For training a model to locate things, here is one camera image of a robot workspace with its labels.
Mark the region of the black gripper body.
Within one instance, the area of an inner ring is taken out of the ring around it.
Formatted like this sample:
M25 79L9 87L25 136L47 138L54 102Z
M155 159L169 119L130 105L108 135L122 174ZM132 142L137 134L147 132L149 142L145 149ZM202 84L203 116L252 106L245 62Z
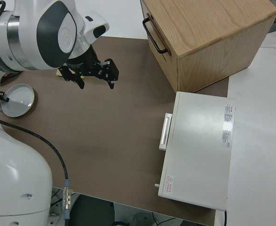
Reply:
M96 77L107 82L115 82L118 80L119 71L112 59L104 62L82 62L78 64L66 64L59 67L58 71L66 81L76 81L78 77Z

